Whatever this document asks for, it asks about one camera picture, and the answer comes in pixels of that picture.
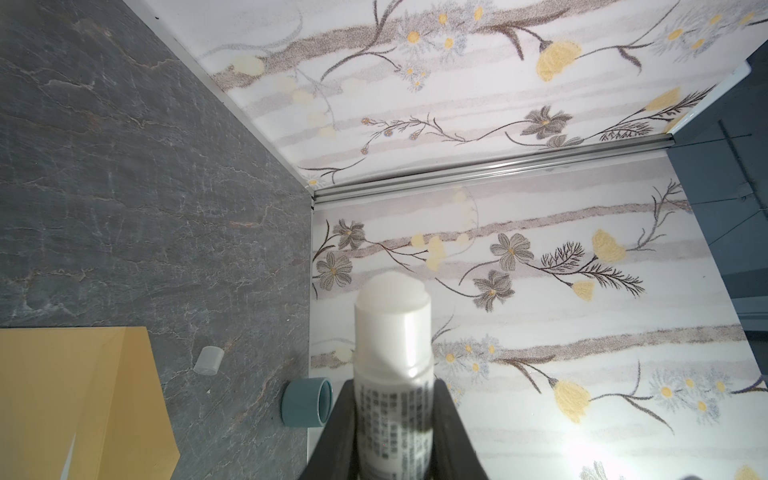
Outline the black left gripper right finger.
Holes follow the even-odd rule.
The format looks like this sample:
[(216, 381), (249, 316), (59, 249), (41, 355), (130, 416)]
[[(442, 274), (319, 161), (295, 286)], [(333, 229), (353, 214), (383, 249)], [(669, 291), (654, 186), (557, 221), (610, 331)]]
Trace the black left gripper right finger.
[(461, 421), (447, 384), (441, 379), (434, 381), (432, 426), (432, 479), (489, 479)]

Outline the tan paper envelope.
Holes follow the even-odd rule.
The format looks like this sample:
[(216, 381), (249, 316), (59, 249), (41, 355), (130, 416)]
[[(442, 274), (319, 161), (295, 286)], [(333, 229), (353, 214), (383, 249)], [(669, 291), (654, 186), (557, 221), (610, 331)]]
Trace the tan paper envelope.
[(180, 452), (144, 327), (1, 332), (1, 476), (169, 479)]

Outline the white glue stick cap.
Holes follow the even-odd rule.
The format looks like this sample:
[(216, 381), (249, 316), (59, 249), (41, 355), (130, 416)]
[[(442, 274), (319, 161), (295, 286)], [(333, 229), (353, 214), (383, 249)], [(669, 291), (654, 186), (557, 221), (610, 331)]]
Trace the white glue stick cap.
[(199, 356), (193, 367), (193, 371), (198, 375), (214, 376), (219, 372), (224, 350), (217, 346), (205, 346), (199, 353)]

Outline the white glue stick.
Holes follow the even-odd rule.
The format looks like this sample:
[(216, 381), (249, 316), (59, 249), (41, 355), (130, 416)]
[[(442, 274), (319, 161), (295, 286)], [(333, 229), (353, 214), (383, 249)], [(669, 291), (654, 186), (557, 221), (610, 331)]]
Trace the white glue stick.
[(353, 386), (362, 479), (426, 479), (433, 447), (431, 297), (399, 272), (371, 278), (355, 305)]

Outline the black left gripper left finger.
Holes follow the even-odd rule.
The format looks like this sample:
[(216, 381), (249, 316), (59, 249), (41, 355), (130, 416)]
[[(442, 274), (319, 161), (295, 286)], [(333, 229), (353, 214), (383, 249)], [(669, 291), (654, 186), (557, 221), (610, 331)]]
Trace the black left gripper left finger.
[(354, 382), (347, 380), (299, 480), (356, 480), (360, 466), (356, 441)]

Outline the blue bordered floral letter paper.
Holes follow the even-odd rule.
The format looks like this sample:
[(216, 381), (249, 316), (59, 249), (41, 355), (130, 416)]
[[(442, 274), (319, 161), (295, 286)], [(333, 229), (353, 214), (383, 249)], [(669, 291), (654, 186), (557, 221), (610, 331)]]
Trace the blue bordered floral letter paper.
[(70, 468), (71, 468), (72, 458), (73, 458), (73, 450), (70, 449), (69, 452), (68, 452), (68, 455), (66, 457), (66, 460), (64, 462), (61, 474), (60, 474), (60, 480), (67, 480), (68, 479), (69, 473), (70, 473)]

